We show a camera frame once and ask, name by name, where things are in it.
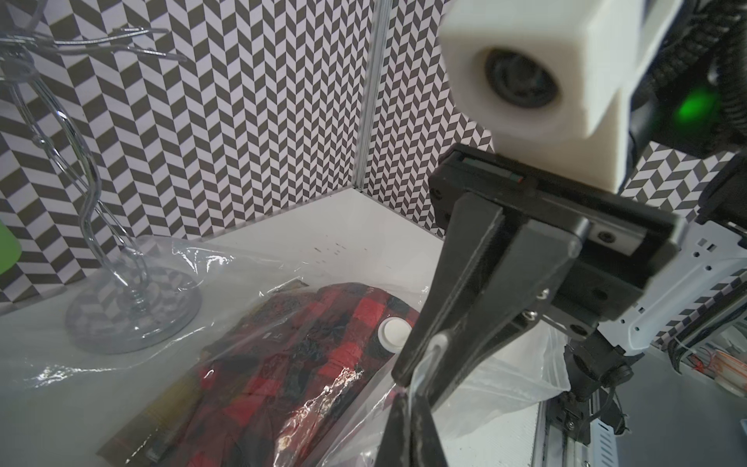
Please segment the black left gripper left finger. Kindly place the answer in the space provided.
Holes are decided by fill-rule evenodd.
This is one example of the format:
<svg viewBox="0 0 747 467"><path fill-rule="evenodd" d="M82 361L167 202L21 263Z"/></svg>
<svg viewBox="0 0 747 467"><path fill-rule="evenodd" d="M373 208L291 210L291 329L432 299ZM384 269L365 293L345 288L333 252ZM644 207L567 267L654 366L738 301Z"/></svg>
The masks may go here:
<svg viewBox="0 0 747 467"><path fill-rule="evenodd" d="M375 467L407 467L410 465L409 397L397 393L390 408L382 435Z"/></svg>

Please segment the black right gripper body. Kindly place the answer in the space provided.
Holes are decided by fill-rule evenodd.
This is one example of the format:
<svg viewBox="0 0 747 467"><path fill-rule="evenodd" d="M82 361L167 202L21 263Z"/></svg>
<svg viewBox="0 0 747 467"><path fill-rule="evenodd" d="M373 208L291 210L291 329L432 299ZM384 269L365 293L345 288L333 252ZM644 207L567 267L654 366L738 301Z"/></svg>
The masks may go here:
<svg viewBox="0 0 747 467"><path fill-rule="evenodd" d="M619 318L678 254L686 230L673 214L463 144L441 157L429 192L445 234L455 202L467 193L502 208L503 223L480 268L477 295L527 222L583 239L578 258L541 313L567 327Z"/></svg>

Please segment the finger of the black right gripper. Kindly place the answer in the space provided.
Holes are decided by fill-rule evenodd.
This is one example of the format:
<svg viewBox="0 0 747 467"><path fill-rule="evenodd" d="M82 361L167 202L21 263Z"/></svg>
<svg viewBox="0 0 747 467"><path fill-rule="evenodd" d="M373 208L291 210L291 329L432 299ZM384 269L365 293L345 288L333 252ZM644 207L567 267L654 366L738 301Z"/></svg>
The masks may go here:
<svg viewBox="0 0 747 467"><path fill-rule="evenodd" d="M486 285L452 329L451 343L427 388L433 409L490 354L537 324L583 243L573 233L534 220L517 230Z"/></svg>
<svg viewBox="0 0 747 467"><path fill-rule="evenodd" d="M392 370L398 385L410 386L431 339L453 327L470 309L480 268L503 219L501 206L473 193L455 202L431 290Z"/></svg>

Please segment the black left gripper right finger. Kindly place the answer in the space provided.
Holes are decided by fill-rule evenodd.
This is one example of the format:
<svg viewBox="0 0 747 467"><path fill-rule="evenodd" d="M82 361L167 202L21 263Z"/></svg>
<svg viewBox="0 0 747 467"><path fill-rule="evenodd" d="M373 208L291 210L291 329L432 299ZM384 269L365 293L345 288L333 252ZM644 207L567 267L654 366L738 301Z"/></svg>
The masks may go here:
<svg viewBox="0 0 747 467"><path fill-rule="evenodd" d="M425 396L416 395L410 409L410 465L448 467L438 430Z"/></svg>

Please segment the red plaid shirt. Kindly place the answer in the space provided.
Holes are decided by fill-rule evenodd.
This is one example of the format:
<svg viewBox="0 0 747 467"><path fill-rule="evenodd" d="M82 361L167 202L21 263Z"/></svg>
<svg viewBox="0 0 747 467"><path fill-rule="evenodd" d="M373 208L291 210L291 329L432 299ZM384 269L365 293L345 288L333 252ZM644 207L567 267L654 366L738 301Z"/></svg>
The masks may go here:
<svg viewBox="0 0 747 467"><path fill-rule="evenodd" d="M299 465L392 359L388 317L418 312L356 282L272 295L192 371L202 398L163 465Z"/></svg>

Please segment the yellow plaid shirt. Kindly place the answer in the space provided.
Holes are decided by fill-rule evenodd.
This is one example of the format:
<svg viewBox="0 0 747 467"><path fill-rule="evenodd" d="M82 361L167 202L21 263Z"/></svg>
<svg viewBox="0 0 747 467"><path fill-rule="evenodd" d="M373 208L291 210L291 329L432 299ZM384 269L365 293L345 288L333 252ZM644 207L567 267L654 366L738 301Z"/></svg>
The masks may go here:
<svg viewBox="0 0 747 467"><path fill-rule="evenodd" d="M186 430L202 398L200 378L184 375L97 451L109 466L155 466Z"/></svg>

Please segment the clear plastic vacuum bag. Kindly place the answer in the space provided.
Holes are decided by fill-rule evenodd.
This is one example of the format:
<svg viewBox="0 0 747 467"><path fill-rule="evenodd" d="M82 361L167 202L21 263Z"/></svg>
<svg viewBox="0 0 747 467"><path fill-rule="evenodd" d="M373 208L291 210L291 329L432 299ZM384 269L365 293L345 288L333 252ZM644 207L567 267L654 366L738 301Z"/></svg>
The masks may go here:
<svg viewBox="0 0 747 467"><path fill-rule="evenodd" d="M449 402L394 366L422 294L304 263L146 239L1 318L5 466L443 466L444 441L570 387L540 325Z"/></svg>

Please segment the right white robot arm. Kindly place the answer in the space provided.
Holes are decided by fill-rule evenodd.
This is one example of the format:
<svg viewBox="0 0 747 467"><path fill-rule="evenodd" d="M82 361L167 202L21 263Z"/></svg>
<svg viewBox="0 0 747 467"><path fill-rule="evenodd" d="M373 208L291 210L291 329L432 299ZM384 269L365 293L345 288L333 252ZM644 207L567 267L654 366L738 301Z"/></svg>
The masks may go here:
<svg viewBox="0 0 747 467"><path fill-rule="evenodd" d="M495 152L456 144L429 180L445 245L392 377L445 335L432 407L540 320L594 341L673 262L684 222L620 194L644 144L746 137L742 1L458 1L439 38Z"/></svg>

